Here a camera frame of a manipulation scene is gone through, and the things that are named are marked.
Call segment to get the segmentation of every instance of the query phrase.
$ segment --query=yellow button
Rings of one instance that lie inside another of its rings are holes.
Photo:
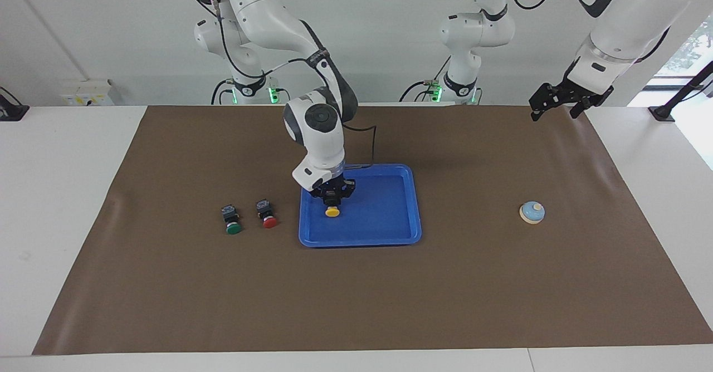
[[[326,214],[328,217],[338,217],[341,212],[339,211],[339,209],[337,209],[337,207],[329,207],[326,209],[326,212],[324,212],[324,214]]]

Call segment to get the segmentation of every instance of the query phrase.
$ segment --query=red button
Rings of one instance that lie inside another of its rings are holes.
[[[262,221],[262,226],[265,228],[273,228],[277,225],[277,219],[274,217],[267,217]]]

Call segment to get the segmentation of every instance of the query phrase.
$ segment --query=white wall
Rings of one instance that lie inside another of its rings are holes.
[[[193,0],[26,1],[0,0],[0,83],[31,105],[60,105],[58,80],[82,76],[110,79],[121,104],[206,103],[228,75],[221,59],[193,42],[194,22],[206,17]],[[441,20],[476,10],[470,0],[283,1],[314,27],[361,101],[394,101],[410,83],[433,77],[448,56],[438,41]],[[510,7],[514,42],[480,51],[484,103],[524,104],[542,82],[559,82],[593,25],[577,0],[550,0],[532,12]],[[713,0],[696,0],[661,50],[619,80],[608,105],[634,98],[711,9]],[[259,53],[265,67],[291,56]],[[293,95],[319,83],[301,64],[276,74]]]

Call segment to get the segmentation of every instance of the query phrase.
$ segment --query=white table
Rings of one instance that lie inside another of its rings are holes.
[[[713,345],[31,357],[144,111],[36,107],[0,124],[0,370],[713,370]],[[675,124],[636,123],[645,111],[588,115],[713,326],[713,172]]]

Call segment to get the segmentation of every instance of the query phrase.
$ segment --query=wall outlet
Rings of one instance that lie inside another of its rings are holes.
[[[60,95],[68,106],[114,106],[108,80],[65,81]]]

